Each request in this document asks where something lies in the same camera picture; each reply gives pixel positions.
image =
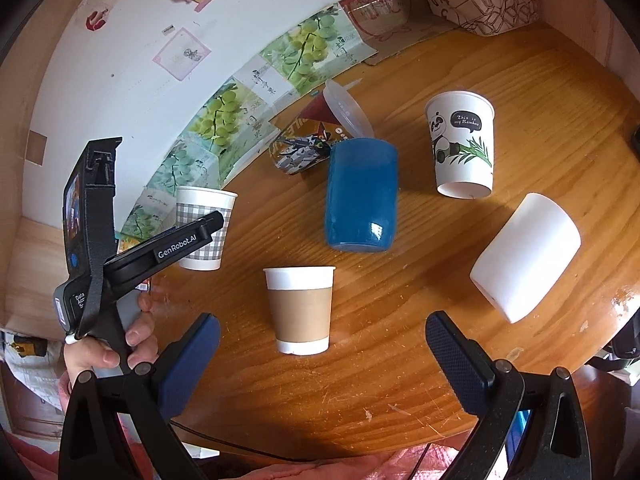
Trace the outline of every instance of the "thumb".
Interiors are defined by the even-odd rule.
[[[120,356],[93,337],[85,337],[76,343],[65,345],[65,364],[71,387],[84,370],[115,368],[119,363]]]

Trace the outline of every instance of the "screw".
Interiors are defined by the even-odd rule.
[[[147,375],[151,371],[151,363],[140,363],[133,371],[136,375]]]
[[[78,382],[82,384],[88,383],[91,380],[92,375],[93,374],[89,370],[85,370],[80,375],[78,375]]]
[[[569,370],[567,370],[566,368],[562,368],[561,366],[556,368],[556,375],[564,380],[567,380],[569,377],[571,377]]]
[[[495,362],[495,367],[505,374],[508,374],[509,372],[511,372],[511,370],[513,370],[513,365],[511,365],[511,363],[506,359],[498,359]]]

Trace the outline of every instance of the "gray checkered paper cup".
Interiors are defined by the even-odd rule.
[[[191,270],[216,270],[220,268],[222,247],[225,244],[226,230],[229,227],[231,211],[237,195],[219,189],[204,187],[178,186],[178,203],[175,224],[180,227],[214,211],[220,211],[225,224],[220,231],[213,233],[212,242],[199,248],[180,260],[179,264]]]

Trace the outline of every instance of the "blue gripper pad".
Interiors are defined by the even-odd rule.
[[[220,345],[220,322],[200,314],[180,341],[171,343],[156,361],[154,386],[164,420],[180,415]]]
[[[471,415],[483,416],[495,381],[489,357],[478,343],[460,332],[444,311],[429,315],[425,336],[462,408]]]

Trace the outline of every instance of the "panda illustration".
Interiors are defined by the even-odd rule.
[[[448,156],[455,156],[460,153],[460,144],[458,142],[450,142],[444,136],[447,129],[447,122],[436,112],[429,121],[431,128],[431,151],[433,152],[433,160],[439,164],[443,164]]]
[[[431,118],[429,126],[431,128],[431,139],[435,139],[437,136],[443,136],[444,131],[447,129],[447,123],[440,115],[440,112],[436,112]]]

